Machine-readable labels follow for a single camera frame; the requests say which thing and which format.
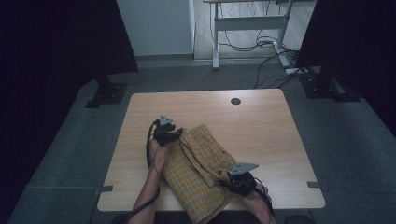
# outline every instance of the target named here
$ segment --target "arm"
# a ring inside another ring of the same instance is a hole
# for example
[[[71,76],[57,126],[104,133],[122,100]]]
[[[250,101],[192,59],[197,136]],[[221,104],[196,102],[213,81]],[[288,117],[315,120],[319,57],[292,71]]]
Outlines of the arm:
[[[262,190],[265,189],[268,192],[268,188],[258,184],[256,186],[257,189]],[[271,215],[270,209],[265,203],[264,199],[260,194],[253,191],[248,196],[242,198],[242,202],[244,203],[247,210],[252,213],[261,224],[276,224],[275,218]]]
[[[148,169],[148,177],[146,178],[146,183],[140,191],[136,202],[134,203],[134,209],[141,204],[150,200],[157,192],[158,185],[160,183],[160,174],[163,170],[163,165],[166,162],[168,156],[169,148],[171,144],[167,144],[161,147],[157,141],[150,141],[150,155],[155,155],[152,159],[151,166]],[[129,219],[128,224],[135,223],[154,223],[155,217],[155,202],[150,204],[148,207],[134,215]]]

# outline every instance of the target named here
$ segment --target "wire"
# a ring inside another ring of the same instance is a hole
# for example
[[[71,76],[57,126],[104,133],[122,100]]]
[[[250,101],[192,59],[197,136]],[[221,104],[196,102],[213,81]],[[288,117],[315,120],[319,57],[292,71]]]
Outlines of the wire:
[[[278,85],[276,88],[279,89],[280,87],[282,87],[285,83],[287,83],[289,80],[291,80],[292,78],[295,77],[295,75],[297,75],[297,73],[301,70],[301,68],[297,69],[296,71],[294,71],[292,74],[289,75],[289,78],[287,78],[284,82],[282,82],[280,85]]]
[[[315,217],[314,217],[314,214],[312,213],[312,211],[308,210],[308,212],[309,212],[309,215],[311,216],[312,221],[314,222],[314,224],[317,224],[317,222],[315,221]]]
[[[287,51],[285,50],[285,51],[279,52],[278,54],[276,54],[276,55],[274,55],[274,56],[272,56],[272,57],[267,58],[266,60],[264,60],[264,61],[260,64],[260,66],[259,66],[259,68],[258,68],[258,70],[257,70],[256,83],[255,83],[255,85],[253,86],[253,89],[256,89],[258,86],[262,85],[262,84],[264,83],[265,79],[266,79],[266,77],[265,77],[265,78],[264,78],[264,81],[261,82],[261,83],[259,84],[260,70],[262,70],[262,66],[263,66],[266,62],[268,62],[268,61],[270,61],[271,59],[277,57],[279,54],[282,54],[282,53],[285,53],[285,52],[287,52]]]
[[[214,41],[213,29],[212,29],[212,21],[211,21],[211,19],[212,19],[212,5],[211,5],[211,4],[209,4],[209,5],[210,5],[210,10],[209,10],[209,11],[210,11],[210,13],[209,13],[210,34],[211,34],[211,36],[212,36],[212,40]],[[229,10],[229,16],[230,16],[230,17],[231,17],[231,10],[233,9],[233,7],[234,7],[234,4],[231,6],[231,8],[230,8],[230,10]],[[252,5],[252,7],[251,7],[250,5],[247,5],[247,7],[250,8],[250,12],[252,13],[253,16],[255,16],[255,14],[256,14],[256,7],[255,7],[255,5]],[[218,12],[216,12],[216,13],[220,13],[221,17],[224,18],[222,4],[219,4],[219,9],[218,9]],[[226,39],[227,39],[228,44],[219,43],[220,46],[228,46],[228,47],[233,48],[233,49],[236,50],[236,51],[243,51],[243,52],[246,52],[246,51],[251,51],[251,50],[253,50],[253,49],[255,49],[255,48],[261,48],[261,49],[264,49],[264,50],[273,49],[273,48],[275,47],[274,42],[277,42],[277,41],[278,41],[277,38],[272,37],[272,36],[269,36],[269,35],[267,35],[267,34],[260,36],[261,33],[265,33],[263,30],[260,30],[260,31],[258,32],[257,36],[256,36],[256,44],[255,44],[254,46],[249,46],[249,47],[238,47],[238,46],[232,44],[231,41],[230,41],[230,38],[229,38],[228,34],[230,34],[230,33],[232,33],[232,32],[233,32],[233,31],[224,31],[224,34],[225,34],[225,37],[226,37]],[[284,49],[286,49],[286,50],[288,51],[288,55],[289,55],[290,57],[295,58],[295,55],[294,55],[293,52],[295,52],[296,50],[289,49],[285,44],[282,44],[282,48],[284,48]]]
[[[262,191],[259,190],[259,189],[257,189],[256,186],[252,187],[252,186],[250,186],[249,184],[246,184],[246,183],[245,183],[245,185],[246,185],[247,187],[250,187],[250,188],[253,189],[254,191],[256,191],[258,194],[260,194],[260,196],[262,196],[262,198],[264,199],[264,201],[265,201],[265,203],[267,204],[268,208],[270,209],[270,213],[271,213],[272,215],[274,215],[274,208],[273,208],[273,206],[272,206],[272,199],[271,199],[271,197],[265,192],[264,184],[260,181],[259,178],[253,177],[253,179],[258,180],[258,181],[260,182],[260,184],[262,185]]]
[[[96,207],[99,203],[99,197],[100,197],[100,194],[96,197],[95,204],[93,205],[93,208],[91,210],[90,221],[88,222],[89,224],[92,224],[93,214],[95,213]]]
[[[277,12],[277,15],[278,15],[278,16],[280,15],[280,6],[282,6],[282,0],[279,0],[279,10],[278,10],[278,12]]]
[[[267,85],[267,86],[264,86],[263,89],[268,89],[268,88],[274,86],[278,81],[280,81],[280,80],[285,80],[285,79],[286,79],[285,77],[280,78],[280,79],[277,79],[277,80],[273,81],[271,84],[269,84],[269,85]]]
[[[119,221],[117,224],[123,224],[126,221],[128,221],[131,217],[133,217],[134,215],[136,215],[137,213],[139,213],[140,211],[142,211],[143,209],[145,209],[146,207],[148,207],[150,204],[154,203],[155,200],[157,200],[158,196],[160,196],[160,186],[158,186],[157,188],[157,192],[155,193],[155,195],[148,200],[146,203],[143,203],[142,205],[138,206],[136,209],[132,210],[132,212],[130,212],[128,214],[128,216],[126,216],[125,218],[123,218],[121,221]]]
[[[152,128],[154,127],[156,121],[157,120],[152,122],[152,124],[148,128],[148,138],[147,138],[147,142],[146,142],[146,159],[147,159],[147,163],[148,163],[148,168],[151,166],[151,160],[149,158],[149,141],[150,141],[150,138],[152,136],[152,134],[151,134],[152,133]]]
[[[268,9],[270,9],[270,2],[271,1],[267,1],[268,2],[268,4],[267,4],[267,11],[265,12],[265,16],[268,16]]]

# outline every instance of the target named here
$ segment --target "power strip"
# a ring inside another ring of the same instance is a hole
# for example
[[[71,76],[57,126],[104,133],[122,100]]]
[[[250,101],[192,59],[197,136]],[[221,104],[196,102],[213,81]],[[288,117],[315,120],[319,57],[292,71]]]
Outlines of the power strip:
[[[306,70],[305,68],[301,68],[301,69],[299,69],[299,68],[288,68],[288,69],[286,69],[286,75],[291,75],[291,74],[300,75],[300,74],[305,74],[307,72],[308,72],[308,70]]]

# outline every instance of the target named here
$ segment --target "human hand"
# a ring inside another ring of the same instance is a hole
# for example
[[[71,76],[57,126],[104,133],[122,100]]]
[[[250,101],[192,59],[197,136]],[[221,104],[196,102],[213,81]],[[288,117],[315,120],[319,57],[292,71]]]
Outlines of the human hand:
[[[256,189],[261,191],[265,190],[265,193],[268,193],[268,188],[261,184],[257,184]],[[271,215],[267,203],[259,193],[253,191],[248,196],[242,197],[241,199],[247,210],[252,213],[261,224],[276,224],[276,220]]]
[[[154,166],[159,174],[163,171],[163,166],[165,165],[166,159],[168,158],[169,149],[172,145],[173,143],[167,143],[164,146],[160,146],[160,144],[155,139],[151,139],[149,142],[151,166]]]

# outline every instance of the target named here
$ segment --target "yellow plaid cloth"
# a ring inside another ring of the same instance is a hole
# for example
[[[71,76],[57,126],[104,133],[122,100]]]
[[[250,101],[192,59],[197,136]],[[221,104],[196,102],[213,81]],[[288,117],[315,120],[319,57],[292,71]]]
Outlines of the yellow plaid cloth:
[[[207,223],[233,198],[219,185],[236,160],[210,134],[205,125],[184,130],[172,146],[163,177],[193,223]]]

